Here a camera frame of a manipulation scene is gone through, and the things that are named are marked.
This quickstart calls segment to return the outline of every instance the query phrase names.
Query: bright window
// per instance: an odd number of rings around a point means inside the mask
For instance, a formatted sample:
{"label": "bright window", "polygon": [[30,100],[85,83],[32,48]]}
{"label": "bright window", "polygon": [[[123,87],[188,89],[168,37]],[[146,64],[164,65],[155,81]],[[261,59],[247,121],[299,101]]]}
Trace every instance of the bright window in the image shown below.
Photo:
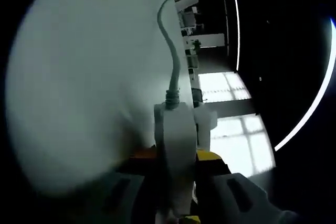
{"label": "bright window", "polygon": [[205,73],[198,75],[204,103],[246,100],[251,96],[237,73]]}
{"label": "bright window", "polygon": [[219,118],[211,130],[210,151],[218,154],[232,173],[247,177],[275,165],[261,117],[255,114]]}

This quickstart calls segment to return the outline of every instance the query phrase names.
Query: cable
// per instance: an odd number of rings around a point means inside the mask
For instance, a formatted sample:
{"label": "cable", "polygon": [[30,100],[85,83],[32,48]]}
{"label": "cable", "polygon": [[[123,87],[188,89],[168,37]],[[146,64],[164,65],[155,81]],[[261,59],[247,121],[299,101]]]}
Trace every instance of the cable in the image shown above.
{"label": "cable", "polygon": [[157,18],[157,24],[159,26],[159,29],[167,42],[167,45],[169,47],[170,53],[173,58],[173,71],[172,71],[172,76],[170,79],[169,89],[166,92],[166,101],[165,101],[166,108],[169,110],[172,110],[176,108],[180,103],[180,92],[178,89],[179,88],[178,79],[180,77],[181,64],[180,64],[180,59],[178,57],[174,43],[170,39],[166,29],[164,28],[162,24],[162,10],[167,2],[168,0],[165,0],[162,3],[156,18]]}

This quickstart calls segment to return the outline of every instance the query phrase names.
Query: white light strip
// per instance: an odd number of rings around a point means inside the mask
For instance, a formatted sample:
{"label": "white light strip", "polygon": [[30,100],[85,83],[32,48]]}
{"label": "white light strip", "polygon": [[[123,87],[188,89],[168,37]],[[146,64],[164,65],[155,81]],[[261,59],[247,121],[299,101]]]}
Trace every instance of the white light strip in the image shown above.
{"label": "white light strip", "polygon": [[239,57],[240,57],[240,23],[239,23],[239,12],[238,12],[238,3],[237,0],[235,0],[236,3],[236,13],[237,13],[237,26],[238,26],[238,51],[237,51],[237,67],[236,70],[239,69]]}
{"label": "white light strip", "polygon": [[201,45],[201,48],[215,48],[215,47],[218,47],[218,46],[209,46],[209,47],[204,47]]}
{"label": "white light strip", "polygon": [[330,58],[328,63],[328,68],[325,73],[324,80],[322,82],[321,88],[319,92],[317,93],[317,96],[315,97],[315,100],[313,101],[312,105],[306,112],[306,114],[303,116],[301,121],[295,126],[295,128],[282,140],[277,146],[275,146],[275,151],[278,151],[280,148],[282,148],[285,144],[288,143],[289,140],[291,140],[292,137],[295,136],[296,133],[304,126],[304,124],[308,121],[308,119],[311,117],[317,106],[319,105],[324,93],[326,92],[326,89],[328,87],[328,84],[331,79],[332,72],[334,70],[335,60],[336,60],[336,28],[332,20],[331,22],[331,50],[330,50]]}

